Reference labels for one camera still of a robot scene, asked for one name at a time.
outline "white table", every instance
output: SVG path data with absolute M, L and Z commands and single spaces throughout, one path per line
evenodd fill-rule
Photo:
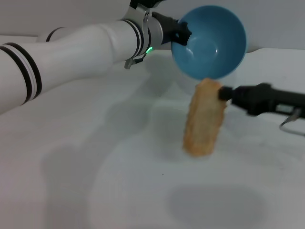
M 304 229 L 305 139 L 229 106 L 212 156 L 188 157 L 179 75 L 154 51 L 0 116 L 0 227 Z M 230 77 L 305 93 L 305 51 L 249 53 Z

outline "robotic arm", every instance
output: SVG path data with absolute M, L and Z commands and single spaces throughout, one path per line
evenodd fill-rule
M 130 69 L 149 48 L 171 41 L 186 45 L 192 34 L 187 23 L 150 12 L 161 1 L 132 0 L 119 21 L 59 28 L 39 37 L 40 43 L 0 46 L 0 113 L 68 81 L 99 76 L 117 62 Z

